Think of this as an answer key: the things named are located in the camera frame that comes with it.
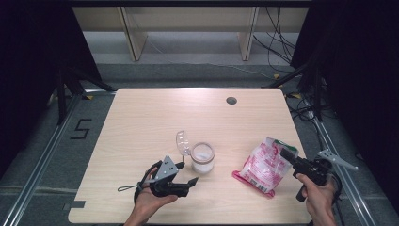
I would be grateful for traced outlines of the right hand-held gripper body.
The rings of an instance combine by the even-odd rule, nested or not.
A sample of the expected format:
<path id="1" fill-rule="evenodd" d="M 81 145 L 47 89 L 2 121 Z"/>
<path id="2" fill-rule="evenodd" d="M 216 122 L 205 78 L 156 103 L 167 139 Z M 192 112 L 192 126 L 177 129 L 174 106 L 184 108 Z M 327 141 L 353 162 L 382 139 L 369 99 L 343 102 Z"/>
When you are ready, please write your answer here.
<path id="1" fill-rule="evenodd" d="M 342 191 L 342 182 L 340 177 L 332 169 L 332 165 L 338 165 L 350 170 L 358 170 L 357 166 L 353 166 L 333 153 L 330 149 L 325 149 L 317 154 L 314 160 L 297 157 L 297 163 L 292 165 L 295 172 L 293 176 L 296 177 L 298 173 L 305 174 L 315 184 L 324 186 L 329 179 L 334 179 L 338 184 L 337 191 L 334 194 L 334 201 L 336 201 Z"/>

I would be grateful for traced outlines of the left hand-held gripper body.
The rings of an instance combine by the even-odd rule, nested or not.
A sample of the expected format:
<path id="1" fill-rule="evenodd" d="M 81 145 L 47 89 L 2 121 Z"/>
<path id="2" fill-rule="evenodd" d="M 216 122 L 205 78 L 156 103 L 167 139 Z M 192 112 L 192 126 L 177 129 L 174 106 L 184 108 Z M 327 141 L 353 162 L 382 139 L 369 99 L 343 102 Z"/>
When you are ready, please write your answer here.
<path id="1" fill-rule="evenodd" d="M 167 195 L 187 196 L 190 188 L 186 188 L 186 184 L 176 184 L 173 182 L 173 179 L 180 170 L 176 168 L 175 163 L 169 156 L 155 163 L 149 172 L 153 169 L 156 169 L 154 174 L 152 176 L 145 176 L 144 181 L 144 183 L 150 185 L 153 195 L 157 197 L 165 197 Z"/>

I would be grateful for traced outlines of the pink and white powder bag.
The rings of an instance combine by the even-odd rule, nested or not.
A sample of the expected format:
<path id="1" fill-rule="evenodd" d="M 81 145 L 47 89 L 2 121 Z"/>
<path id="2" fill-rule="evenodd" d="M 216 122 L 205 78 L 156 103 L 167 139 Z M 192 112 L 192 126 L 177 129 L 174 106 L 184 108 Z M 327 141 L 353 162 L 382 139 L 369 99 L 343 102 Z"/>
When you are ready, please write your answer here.
<path id="1" fill-rule="evenodd" d="M 292 167 L 280 153 L 286 150 L 294 157 L 298 149 L 281 140 L 267 137 L 249 155 L 241 170 L 235 170 L 232 177 L 245 185 L 255 188 L 267 198 L 275 196 L 275 188 Z"/>

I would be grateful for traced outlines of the person's right hand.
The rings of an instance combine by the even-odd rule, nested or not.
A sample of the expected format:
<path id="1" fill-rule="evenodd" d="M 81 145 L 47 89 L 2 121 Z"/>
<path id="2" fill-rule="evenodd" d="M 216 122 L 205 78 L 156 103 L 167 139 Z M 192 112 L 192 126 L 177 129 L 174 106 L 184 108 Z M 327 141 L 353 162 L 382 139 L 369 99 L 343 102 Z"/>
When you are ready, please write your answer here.
<path id="1" fill-rule="evenodd" d="M 324 186 L 319 186 L 305 174 L 298 173 L 296 178 L 306 187 L 302 195 L 307 199 L 306 205 L 310 215 L 328 214 L 333 216 L 332 202 L 335 187 L 332 180 L 328 180 Z"/>

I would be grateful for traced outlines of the person's left hand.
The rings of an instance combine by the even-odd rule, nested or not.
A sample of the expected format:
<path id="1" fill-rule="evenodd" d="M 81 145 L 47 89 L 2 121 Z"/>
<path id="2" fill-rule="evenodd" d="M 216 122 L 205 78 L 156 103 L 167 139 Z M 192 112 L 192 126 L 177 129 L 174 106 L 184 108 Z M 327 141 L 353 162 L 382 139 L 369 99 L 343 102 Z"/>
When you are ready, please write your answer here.
<path id="1" fill-rule="evenodd" d="M 152 194 L 150 185 L 145 183 L 142 190 L 136 198 L 135 207 L 132 215 L 141 220 L 147 220 L 156 213 L 158 209 L 164 205 L 176 202 L 178 197 L 176 195 L 167 195 L 165 197 L 157 197 Z"/>

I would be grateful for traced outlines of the black metal stand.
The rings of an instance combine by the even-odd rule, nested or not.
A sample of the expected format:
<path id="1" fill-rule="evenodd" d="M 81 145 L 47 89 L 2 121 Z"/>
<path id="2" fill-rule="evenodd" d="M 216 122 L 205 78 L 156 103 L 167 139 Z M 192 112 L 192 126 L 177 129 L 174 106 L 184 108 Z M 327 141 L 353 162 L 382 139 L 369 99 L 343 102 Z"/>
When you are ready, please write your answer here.
<path id="1" fill-rule="evenodd" d="M 313 91 L 313 104 L 312 110 L 317 120 L 322 120 L 322 105 L 321 105 L 321 75 L 316 60 L 310 59 L 305 64 L 301 65 L 292 72 L 286 74 L 281 79 L 268 85 L 268 89 L 278 88 L 288 81 L 294 79 L 296 76 L 302 75 L 298 89 L 300 92 L 308 92 L 310 89 Z"/>
<path id="2" fill-rule="evenodd" d="M 82 95 L 85 91 L 80 83 L 81 80 L 86 80 L 105 91 L 116 91 L 115 88 L 107 85 L 101 79 L 94 78 L 82 70 L 68 66 L 61 67 L 56 76 L 58 124 L 61 124 L 67 117 L 67 104 L 64 87 L 67 87 L 72 95 Z"/>

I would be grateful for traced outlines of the black tape piece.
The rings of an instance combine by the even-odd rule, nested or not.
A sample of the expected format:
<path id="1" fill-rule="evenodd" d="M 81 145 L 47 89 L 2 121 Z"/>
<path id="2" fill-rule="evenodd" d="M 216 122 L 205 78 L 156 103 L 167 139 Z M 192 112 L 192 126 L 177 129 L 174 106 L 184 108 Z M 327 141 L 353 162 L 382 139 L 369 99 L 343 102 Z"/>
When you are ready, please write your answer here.
<path id="1" fill-rule="evenodd" d="M 70 203 L 65 203 L 63 206 L 63 210 L 71 210 L 72 208 L 84 208 L 86 201 L 73 201 Z"/>

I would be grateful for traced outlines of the black tape floor marking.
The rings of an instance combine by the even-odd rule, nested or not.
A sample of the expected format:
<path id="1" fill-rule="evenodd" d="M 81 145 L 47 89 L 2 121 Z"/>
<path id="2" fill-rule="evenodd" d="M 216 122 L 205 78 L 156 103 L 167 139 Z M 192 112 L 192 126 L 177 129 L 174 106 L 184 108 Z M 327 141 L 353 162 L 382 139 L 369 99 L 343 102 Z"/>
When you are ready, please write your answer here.
<path id="1" fill-rule="evenodd" d="M 88 122 L 91 122 L 91 119 L 80 119 L 74 128 L 74 134 L 71 139 L 85 139 L 89 132 L 89 128 L 85 127 Z"/>

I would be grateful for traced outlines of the dark curtain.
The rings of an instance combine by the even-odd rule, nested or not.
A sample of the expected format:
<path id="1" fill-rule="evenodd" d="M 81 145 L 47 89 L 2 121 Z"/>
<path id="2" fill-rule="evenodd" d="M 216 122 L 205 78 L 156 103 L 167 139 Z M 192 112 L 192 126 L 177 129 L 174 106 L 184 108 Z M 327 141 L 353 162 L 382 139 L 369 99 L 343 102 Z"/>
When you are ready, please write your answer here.
<path id="1" fill-rule="evenodd" d="M 62 0 L 0 0 L 0 178 L 63 70 L 101 79 L 72 7 Z"/>
<path id="2" fill-rule="evenodd" d="M 399 214 L 399 0 L 313 0 L 292 66 L 335 24 L 321 74 L 346 132 Z"/>

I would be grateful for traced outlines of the light wooden shelf unit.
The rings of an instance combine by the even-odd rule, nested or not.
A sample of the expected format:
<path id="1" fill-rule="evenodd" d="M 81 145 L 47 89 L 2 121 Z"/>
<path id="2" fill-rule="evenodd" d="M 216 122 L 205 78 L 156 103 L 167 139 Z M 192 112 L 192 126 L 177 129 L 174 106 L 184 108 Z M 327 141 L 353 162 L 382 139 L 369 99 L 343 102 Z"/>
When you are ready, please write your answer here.
<path id="1" fill-rule="evenodd" d="M 253 34 L 298 33 L 306 8 L 284 7 L 74 7 L 74 15 L 84 31 L 125 34 L 131 59 L 141 57 L 150 32 L 234 32 L 241 56 L 249 60 Z"/>

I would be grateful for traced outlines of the aluminium floor rail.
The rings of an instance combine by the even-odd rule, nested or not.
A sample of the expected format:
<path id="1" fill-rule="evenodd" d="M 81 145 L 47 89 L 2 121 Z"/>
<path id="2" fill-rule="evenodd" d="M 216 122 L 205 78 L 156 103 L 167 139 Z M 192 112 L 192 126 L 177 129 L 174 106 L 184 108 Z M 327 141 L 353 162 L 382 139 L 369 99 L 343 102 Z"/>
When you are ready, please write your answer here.
<path id="1" fill-rule="evenodd" d="M 70 103 L 67 105 L 65 118 L 56 126 L 35 168 L 33 168 L 27 182 L 22 187 L 15 203 L 11 206 L 0 226 L 17 226 L 19 224 L 80 100 L 81 95 L 73 95 L 71 97 Z"/>
<path id="2" fill-rule="evenodd" d="M 330 149 L 333 153 L 340 156 L 324 124 L 317 119 L 314 120 L 314 123 L 318 132 L 321 134 L 323 142 L 326 144 L 326 149 Z M 349 174 L 349 171 L 351 169 L 347 169 L 345 167 L 341 167 L 335 164 L 333 164 L 333 167 L 335 168 L 337 174 L 341 177 L 344 193 L 346 194 L 348 200 L 351 202 L 352 207 L 354 208 L 361 225 L 375 226 L 375 221 L 371 215 L 371 212 L 365 200 L 361 197 L 354 180 Z"/>

